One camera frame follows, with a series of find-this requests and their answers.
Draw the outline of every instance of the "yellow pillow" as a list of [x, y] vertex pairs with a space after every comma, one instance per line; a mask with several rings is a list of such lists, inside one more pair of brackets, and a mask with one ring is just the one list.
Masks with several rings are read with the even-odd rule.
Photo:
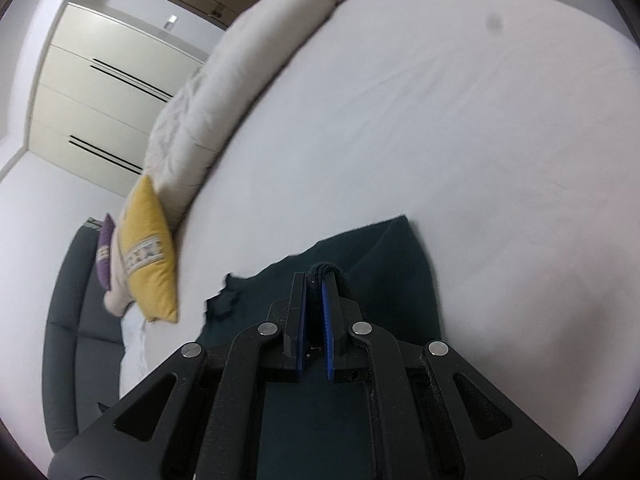
[[174, 242], [148, 175], [133, 189], [118, 234], [129, 289], [146, 320], [175, 323]]

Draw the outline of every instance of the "dark green cloth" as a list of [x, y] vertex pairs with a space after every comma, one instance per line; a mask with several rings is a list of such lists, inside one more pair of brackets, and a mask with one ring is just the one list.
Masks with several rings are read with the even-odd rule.
[[[207, 301], [203, 346], [232, 341], [264, 321], [271, 303], [287, 298], [294, 272], [318, 262], [342, 269], [363, 318], [396, 339], [424, 345], [440, 338], [428, 261], [405, 216], [336, 235], [288, 256], [251, 278], [229, 275]], [[324, 361], [307, 362], [298, 384], [269, 384], [258, 478], [367, 479], [370, 471], [367, 405], [362, 384], [331, 384]]]

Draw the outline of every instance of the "purple pillow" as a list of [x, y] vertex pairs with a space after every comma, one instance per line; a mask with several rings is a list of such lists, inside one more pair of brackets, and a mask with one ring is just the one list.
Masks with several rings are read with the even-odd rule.
[[111, 290], [111, 237], [116, 224], [107, 213], [98, 235], [98, 251], [95, 253], [95, 273], [104, 290]]

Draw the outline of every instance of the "gray sofa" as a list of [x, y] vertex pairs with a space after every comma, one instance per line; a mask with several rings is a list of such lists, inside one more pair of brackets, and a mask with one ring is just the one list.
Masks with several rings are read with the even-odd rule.
[[58, 452], [118, 400], [124, 355], [120, 319], [102, 305], [95, 275], [100, 222], [78, 229], [60, 268], [42, 362], [42, 404], [49, 444]]

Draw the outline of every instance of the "white bed sheet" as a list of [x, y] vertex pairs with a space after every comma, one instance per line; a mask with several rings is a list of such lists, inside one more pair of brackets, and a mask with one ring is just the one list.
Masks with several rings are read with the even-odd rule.
[[638, 103], [638, 48], [559, 2], [348, 0], [194, 202], [149, 367], [226, 273], [406, 214], [444, 337], [583, 470], [640, 386]]
[[146, 321], [138, 304], [132, 304], [120, 321], [125, 352], [120, 362], [120, 398], [149, 374], [146, 364]]

